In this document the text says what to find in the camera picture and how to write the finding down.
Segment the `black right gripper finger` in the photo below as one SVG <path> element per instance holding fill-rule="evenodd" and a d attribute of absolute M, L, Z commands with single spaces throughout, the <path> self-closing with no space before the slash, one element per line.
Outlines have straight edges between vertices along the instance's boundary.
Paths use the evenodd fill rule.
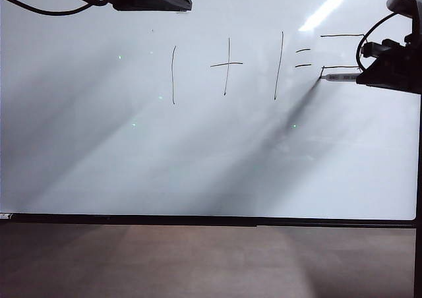
<path fill-rule="evenodd" d="M 367 42 L 361 48 L 361 54 L 365 57 L 378 58 L 385 51 L 385 46 L 375 42 Z"/>
<path fill-rule="evenodd" d="M 393 64 L 392 62 L 374 62 L 357 78 L 356 83 L 421 94 L 421 64 Z"/>

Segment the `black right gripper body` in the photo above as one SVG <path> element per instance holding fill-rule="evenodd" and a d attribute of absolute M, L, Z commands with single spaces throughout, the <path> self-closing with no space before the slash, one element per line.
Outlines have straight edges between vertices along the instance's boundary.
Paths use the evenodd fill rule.
<path fill-rule="evenodd" d="M 411 35 L 405 37 L 405 45 L 391 40 L 384 39 L 381 42 L 382 51 L 378 59 L 389 59 L 391 62 L 406 64 L 415 67 L 421 66 L 421 41 L 413 42 Z"/>

